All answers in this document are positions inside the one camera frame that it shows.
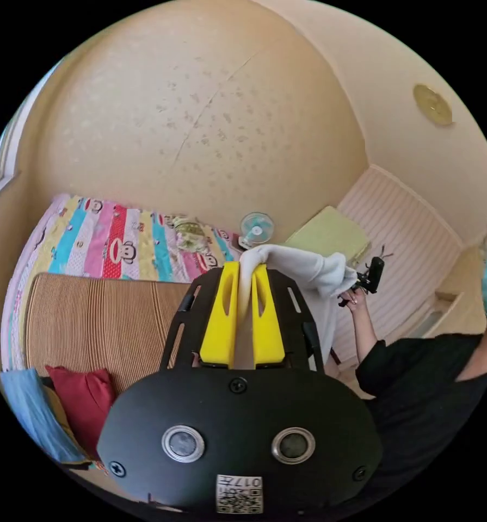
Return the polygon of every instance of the electric fan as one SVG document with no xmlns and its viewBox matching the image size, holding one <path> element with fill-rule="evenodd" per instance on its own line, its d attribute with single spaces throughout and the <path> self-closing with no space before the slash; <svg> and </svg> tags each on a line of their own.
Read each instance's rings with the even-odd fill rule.
<svg viewBox="0 0 487 522">
<path fill-rule="evenodd" d="M 238 239 L 241 248 L 248 250 L 261 243 L 266 243 L 274 232 L 272 219 L 261 212 L 252 212 L 245 216 L 241 224 L 242 235 Z"/>
</svg>

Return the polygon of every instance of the colorful bedspread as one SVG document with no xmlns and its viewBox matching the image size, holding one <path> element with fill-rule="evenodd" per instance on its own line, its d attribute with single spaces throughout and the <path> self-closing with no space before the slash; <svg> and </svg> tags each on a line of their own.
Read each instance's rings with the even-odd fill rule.
<svg viewBox="0 0 487 522">
<path fill-rule="evenodd" d="M 24 369 L 27 297 L 40 272 L 189 283 L 239 258 L 233 234 L 201 225 L 205 254 L 180 250 L 172 216 L 62 194 L 31 234 L 9 283 L 2 317 L 3 370 Z"/>
</svg>

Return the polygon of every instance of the qr code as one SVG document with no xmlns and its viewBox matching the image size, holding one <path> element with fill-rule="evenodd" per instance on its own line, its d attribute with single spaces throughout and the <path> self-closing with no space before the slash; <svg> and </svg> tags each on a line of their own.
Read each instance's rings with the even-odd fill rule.
<svg viewBox="0 0 487 522">
<path fill-rule="evenodd" d="M 261 477 L 218 475 L 216 480 L 216 510 L 218 513 L 263 513 Z"/>
</svg>

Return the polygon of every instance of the screw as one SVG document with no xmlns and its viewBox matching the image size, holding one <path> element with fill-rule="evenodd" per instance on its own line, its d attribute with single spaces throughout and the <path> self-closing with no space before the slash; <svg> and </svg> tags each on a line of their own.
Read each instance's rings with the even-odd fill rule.
<svg viewBox="0 0 487 522">
<path fill-rule="evenodd" d="M 109 469 L 113 475 L 116 475 L 119 478 L 125 477 L 125 468 L 119 462 L 109 462 Z"/>
<path fill-rule="evenodd" d="M 243 393 L 247 389 L 247 383 L 245 379 L 241 377 L 236 377 L 229 383 L 229 390 L 233 393 Z"/>
<path fill-rule="evenodd" d="M 355 482 L 361 482 L 365 478 L 366 472 L 367 468 L 365 468 L 365 466 L 359 466 L 359 468 L 352 473 L 352 479 Z"/>
</svg>

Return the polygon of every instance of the brown woven mat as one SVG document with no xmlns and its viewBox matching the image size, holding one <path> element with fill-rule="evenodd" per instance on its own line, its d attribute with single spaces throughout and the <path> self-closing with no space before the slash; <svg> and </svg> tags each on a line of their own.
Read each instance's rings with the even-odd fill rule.
<svg viewBox="0 0 487 522">
<path fill-rule="evenodd" d="M 118 393 L 158 370 L 189 285 L 38 274 L 29 294 L 26 367 L 107 368 Z"/>
</svg>

